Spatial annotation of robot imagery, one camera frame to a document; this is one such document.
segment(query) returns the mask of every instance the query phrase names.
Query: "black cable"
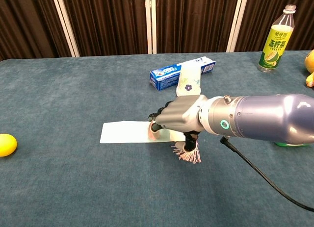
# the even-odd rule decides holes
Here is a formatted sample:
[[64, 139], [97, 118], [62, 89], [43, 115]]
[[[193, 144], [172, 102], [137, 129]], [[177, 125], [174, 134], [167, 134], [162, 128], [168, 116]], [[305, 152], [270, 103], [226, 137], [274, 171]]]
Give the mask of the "black cable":
[[258, 169], [252, 162], [250, 162], [241, 152], [239, 152], [235, 146], [233, 146], [229, 141], [228, 138], [226, 137], [222, 137], [220, 139], [220, 142], [222, 144], [224, 144], [225, 146], [227, 146], [228, 148], [230, 148], [233, 152], [235, 152], [236, 154], [238, 154], [245, 162], [247, 162], [258, 174], [260, 174], [261, 177], [263, 177], [270, 185], [271, 187], [273, 187], [278, 193], [280, 193], [282, 196], [284, 196], [286, 199], [288, 199], [290, 202], [294, 203], [295, 205], [308, 210], [308, 211], [312, 211], [314, 212], [314, 208], [306, 206], [300, 202], [298, 202], [297, 200], [293, 199], [292, 197], [290, 197], [288, 194], [286, 194], [284, 191], [282, 191], [280, 188], [278, 188], [277, 185], [275, 185], [260, 169]]

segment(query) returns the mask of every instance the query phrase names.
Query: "green tea bottle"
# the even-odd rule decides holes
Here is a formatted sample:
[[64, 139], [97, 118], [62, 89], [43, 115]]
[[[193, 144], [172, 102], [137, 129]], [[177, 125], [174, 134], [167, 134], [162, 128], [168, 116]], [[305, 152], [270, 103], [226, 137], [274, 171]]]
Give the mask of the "green tea bottle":
[[259, 61], [260, 71], [269, 73], [278, 67], [294, 29], [295, 9], [295, 5], [286, 5], [283, 14], [272, 24]]

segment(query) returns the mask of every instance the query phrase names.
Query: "tassel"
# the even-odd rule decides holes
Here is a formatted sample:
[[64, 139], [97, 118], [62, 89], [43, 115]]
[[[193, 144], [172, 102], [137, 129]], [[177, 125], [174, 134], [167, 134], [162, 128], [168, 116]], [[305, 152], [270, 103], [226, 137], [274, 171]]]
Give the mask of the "tassel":
[[175, 146], [171, 147], [176, 147], [173, 149], [173, 152], [176, 153], [176, 155], [179, 156], [179, 159], [182, 159], [184, 161], [192, 162], [193, 164], [196, 163], [201, 163], [201, 157], [200, 157], [200, 151], [198, 149], [198, 142], [196, 141], [196, 147], [192, 151], [185, 151], [185, 142], [180, 141], [176, 142]]

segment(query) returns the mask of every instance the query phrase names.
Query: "toothpaste box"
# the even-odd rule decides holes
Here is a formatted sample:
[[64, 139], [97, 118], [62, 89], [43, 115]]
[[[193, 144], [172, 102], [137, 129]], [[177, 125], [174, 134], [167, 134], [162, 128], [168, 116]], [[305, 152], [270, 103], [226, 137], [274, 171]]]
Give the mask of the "toothpaste box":
[[[205, 56], [186, 62], [194, 62], [196, 65], [199, 65], [201, 68], [201, 74], [212, 72], [216, 63], [216, 61], [213, 61]], [[150, 83], [159, 91], [167, 87], [177, 85], [179, 82], [182, 64], [183, 63], [173, 64], [160, 69], [152, 70], [150, 73]]]

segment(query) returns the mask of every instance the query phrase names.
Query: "flower print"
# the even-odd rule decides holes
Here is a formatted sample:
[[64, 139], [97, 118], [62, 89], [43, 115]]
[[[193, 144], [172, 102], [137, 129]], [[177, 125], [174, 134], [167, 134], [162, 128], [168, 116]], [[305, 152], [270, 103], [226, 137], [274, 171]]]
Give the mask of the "flower print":
[[186, 89], [187, 91], [190, 91], [190, 90], [192, 90], [192, 86], [191, 86], [191, 85], [186, 85], [186, 86], [185, 86], [185, 89]]

